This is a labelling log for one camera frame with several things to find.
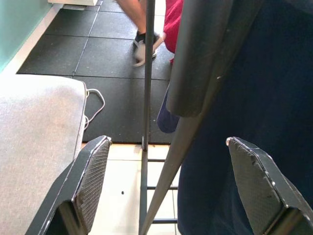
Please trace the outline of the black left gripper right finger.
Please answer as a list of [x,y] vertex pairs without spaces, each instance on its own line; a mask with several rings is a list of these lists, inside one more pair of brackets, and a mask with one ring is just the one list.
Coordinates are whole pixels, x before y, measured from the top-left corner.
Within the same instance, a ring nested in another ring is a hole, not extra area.
[[311,235],[313,210],[273,158],[238,137],[226,144],[240,200],[256,235]]

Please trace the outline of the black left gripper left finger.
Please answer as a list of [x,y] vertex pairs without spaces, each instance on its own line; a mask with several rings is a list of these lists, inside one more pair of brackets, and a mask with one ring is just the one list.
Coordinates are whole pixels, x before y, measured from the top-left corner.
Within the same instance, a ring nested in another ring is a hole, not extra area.
[[89,141],[78,156],[55,179],[36,215],[28,235],[87,235],[98,208],[111,139]]

